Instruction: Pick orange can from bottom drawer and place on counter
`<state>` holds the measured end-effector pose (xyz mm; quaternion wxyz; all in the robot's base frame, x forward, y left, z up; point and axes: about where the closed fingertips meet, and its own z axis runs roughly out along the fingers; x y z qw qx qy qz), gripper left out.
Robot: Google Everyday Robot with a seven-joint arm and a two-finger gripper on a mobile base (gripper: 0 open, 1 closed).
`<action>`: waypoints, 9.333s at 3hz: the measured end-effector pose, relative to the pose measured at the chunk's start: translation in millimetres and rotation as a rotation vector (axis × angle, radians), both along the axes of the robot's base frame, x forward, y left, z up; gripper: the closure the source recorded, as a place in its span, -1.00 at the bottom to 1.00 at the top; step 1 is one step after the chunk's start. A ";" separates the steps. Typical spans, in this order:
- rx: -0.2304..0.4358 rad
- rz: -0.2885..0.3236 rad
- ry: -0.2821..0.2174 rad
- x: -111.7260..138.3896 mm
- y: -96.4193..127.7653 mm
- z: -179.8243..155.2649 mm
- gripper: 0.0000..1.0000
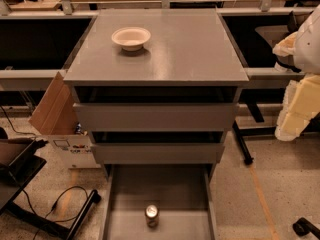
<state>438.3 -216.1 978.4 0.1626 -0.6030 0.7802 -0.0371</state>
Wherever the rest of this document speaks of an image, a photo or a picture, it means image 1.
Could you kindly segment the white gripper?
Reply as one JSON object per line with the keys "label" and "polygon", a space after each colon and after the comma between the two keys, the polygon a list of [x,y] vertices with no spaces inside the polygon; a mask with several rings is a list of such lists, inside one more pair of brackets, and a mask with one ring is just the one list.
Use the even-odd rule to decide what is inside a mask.
{"label": "white gripper", "polygon": [[[277,60],[293,66],[296,32],[279,41],[273,48]],[[310,121],[320,113],[320,76],[306,75],[300,81],[291,80],[285,89],[283,108],[277,119],[275,136],[280,141],[299,137]]]}

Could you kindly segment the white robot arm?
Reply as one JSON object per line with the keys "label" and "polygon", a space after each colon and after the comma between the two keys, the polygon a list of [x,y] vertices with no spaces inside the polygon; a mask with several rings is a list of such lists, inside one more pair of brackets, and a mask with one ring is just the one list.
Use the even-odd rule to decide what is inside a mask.
{"label": "white robot arm", "polygon": [[276,44],[273,53],[292,55],[294,66],[305,73],[299,82],[289,82],[277,119],[276,138],[292,141],[320,113],[320,6],[296,32]]}

